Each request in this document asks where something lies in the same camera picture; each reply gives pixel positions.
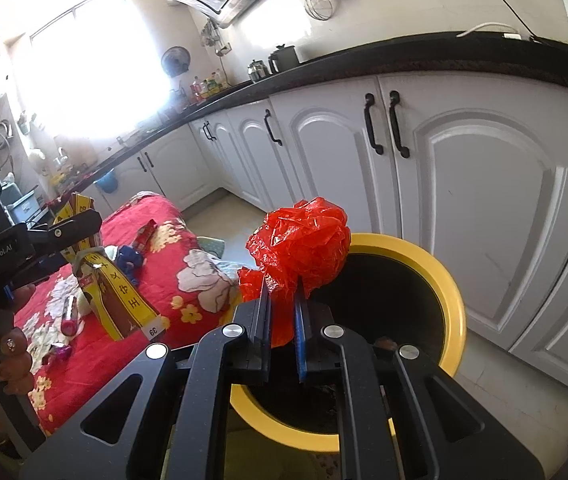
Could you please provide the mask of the red small wrapper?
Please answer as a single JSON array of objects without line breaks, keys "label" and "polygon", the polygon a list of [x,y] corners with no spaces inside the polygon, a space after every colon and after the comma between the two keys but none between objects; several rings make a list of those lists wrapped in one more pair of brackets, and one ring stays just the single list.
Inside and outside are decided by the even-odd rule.
[{"label": "red small wrapper", "polygon": [[76,296],[68,296],[65,298],[62,317],[60,318],[60,331],[66,337],[75,337],[78,329],[78,298]]}]

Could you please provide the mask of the yellow red carton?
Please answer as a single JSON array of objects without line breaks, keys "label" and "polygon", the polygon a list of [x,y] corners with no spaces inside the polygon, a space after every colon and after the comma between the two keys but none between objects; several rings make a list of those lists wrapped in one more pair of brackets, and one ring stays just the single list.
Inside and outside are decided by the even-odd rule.
[{"label": "yellow red carton", "polygon": [[88,234],[74,234],[63,242],[60,253],[71,264],[86,301],[113,340],[141,332],[147,340],[158,338],[165,326],[160,314],[143,298],[122,274],[115,261],[101,245],[101,215],[93,209],[93,200],[74,193],[56,215],[54,234],[61,237],[63,224],[75,221],[86,226]]}]

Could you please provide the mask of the blue glove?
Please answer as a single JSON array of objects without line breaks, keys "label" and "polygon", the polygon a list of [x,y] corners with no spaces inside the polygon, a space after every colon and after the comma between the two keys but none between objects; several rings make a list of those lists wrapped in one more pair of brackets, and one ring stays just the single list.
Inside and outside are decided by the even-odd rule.
[{"label": "blue glove", "polygon": [[142,268],[144,257],[134,248],[122,245],[118,248],[116,266],[134,286],[139,285],[138,271]]}]

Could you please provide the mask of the red plastic bag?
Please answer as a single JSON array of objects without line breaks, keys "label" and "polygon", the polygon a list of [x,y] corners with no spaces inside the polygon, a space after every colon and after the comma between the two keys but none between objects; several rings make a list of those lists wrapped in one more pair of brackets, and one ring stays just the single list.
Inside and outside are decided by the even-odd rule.
[{"label": "red plastic bag", "polygon": [[246,248],[256,269],[238,271],[245,301],[255,300],[267,286],[272,301],[271,346],[278,348],[294,338],[294,299],[328,284],[342,270],[349,252],[351,232],[346,212],[316,197],[266,215],[249,237]]}]

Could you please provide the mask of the purple snack wrapper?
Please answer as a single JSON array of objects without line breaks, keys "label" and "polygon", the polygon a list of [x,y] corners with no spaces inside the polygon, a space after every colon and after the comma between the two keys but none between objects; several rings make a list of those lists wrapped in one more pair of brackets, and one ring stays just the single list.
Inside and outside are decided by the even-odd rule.
[{"label": "purple snack wrapper", "polygon": [[49,351],[42,356],[41,363],[43,366],[51,366],[57,362],[66,362],[72,355],[72,347],[70,344],[62,346],[52,346]]}]

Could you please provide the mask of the red snack bag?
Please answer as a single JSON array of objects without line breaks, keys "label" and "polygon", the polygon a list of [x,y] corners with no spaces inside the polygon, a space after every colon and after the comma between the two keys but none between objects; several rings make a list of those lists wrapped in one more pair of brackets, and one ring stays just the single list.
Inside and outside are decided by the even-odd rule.
[{"label": "red snack bag", "polygon": [[144,255],[150,247],[152,240],[157,229],[157,222],[154,219],[148,220],[144,226],[141,226],[136,232],[134,239],[130,246],[139,254]]}]

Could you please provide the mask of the yellow rimmed trash bin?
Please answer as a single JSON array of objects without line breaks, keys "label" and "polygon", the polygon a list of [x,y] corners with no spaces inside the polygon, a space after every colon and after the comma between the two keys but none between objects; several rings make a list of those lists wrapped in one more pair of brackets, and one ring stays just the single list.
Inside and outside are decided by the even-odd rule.
[{"label": "yellow rimmed trash bin", "polygon": [[[458,371],[466,343],[462,297],[448,270],[421,247],[389,235],[356,233],[340,273],[309,299],[330,307],[337,324],[370,344],[383,337],[413,344],[449,375]],[[292,344],[274,349],[272,356],[267,385],[233,386],[234,411],[279,444],[338,452],[332,389],[298,382]]]}]

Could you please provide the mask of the red floral tablecloth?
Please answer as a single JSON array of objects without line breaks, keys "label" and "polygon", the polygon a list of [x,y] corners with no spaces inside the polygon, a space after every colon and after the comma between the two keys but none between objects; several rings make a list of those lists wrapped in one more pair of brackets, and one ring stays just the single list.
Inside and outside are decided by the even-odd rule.
[{"label": "red floral tablecloth", "polygon": [[195,344],[238,303],[236,276],[164,196],[136,194],[103,222],[101,236],[16,314],[32,356],[28,398],[46,436],[148,344]]}]

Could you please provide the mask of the blue hanging basket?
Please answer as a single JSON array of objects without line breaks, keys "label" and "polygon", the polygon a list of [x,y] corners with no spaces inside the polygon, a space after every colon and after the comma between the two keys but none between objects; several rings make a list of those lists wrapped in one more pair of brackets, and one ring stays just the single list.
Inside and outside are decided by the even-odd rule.
[{"label": "blue hanging basket", "polygon": [[94,184],[105,194],[115,193],[119,185],[115,170],[107,171],[103,177],[95,180]]}]

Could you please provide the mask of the white lower cabinets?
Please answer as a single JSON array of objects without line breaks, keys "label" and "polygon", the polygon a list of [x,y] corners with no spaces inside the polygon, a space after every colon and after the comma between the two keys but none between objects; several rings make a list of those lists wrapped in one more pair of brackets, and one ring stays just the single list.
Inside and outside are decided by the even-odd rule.
[{"label": "white lower cabinets", "polygon": [[568,89],[468,73],[315,84],[180,119],[117,155],[111,212],[217,190],[270,210],[322,196],[458,284],[474,332],[568,386]]}]

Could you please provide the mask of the steel kettle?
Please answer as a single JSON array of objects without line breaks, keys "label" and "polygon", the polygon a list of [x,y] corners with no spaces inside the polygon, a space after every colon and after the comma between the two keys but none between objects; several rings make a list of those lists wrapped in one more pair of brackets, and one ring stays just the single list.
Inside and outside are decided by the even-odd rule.
[{"label": "steel kettle", "polygon": [[270,76],[269,67],[261,60],[252,60],[247,66],[247,73],[252,82],[257,82]]}]

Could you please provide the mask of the black countertop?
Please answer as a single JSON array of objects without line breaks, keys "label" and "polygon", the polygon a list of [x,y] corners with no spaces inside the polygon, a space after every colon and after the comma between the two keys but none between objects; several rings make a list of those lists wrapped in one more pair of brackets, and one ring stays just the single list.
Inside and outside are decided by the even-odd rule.
[{"label": "black countertop", "polygon": [[568,44],[508,39],[500,32],[429,32],[380,40],[303,62],[258,82],[246,80],[209,100],[171,112],[142,140],[109,156],[61,196],[47,203],[57,211],[73,192],[82,192],[142,148],[195,119],[267,99],[272,94],[335,80],[410,72],[470,72],[515,76],[568,89]]}]

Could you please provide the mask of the hanging strainer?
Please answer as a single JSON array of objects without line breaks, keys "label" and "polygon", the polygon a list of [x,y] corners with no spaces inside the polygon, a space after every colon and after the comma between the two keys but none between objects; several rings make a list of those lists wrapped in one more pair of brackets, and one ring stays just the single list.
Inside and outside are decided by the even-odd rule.
[{"label": "hanging strainer", "polygon": [[332,4],[328,0],[305,0],[305,11],[316,21],[326,22],[334,13]]}]

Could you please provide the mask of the round wall fan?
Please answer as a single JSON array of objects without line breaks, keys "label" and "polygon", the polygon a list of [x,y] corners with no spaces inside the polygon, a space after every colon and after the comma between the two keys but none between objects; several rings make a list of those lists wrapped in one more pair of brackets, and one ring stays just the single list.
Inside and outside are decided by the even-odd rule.
[{"label": "round wall fan", "polygon": [[174,78],[188,72],[191,65],[191,55],[187,48],[174,46],[165,50],[160,62],[164,72],[170,78]]}]

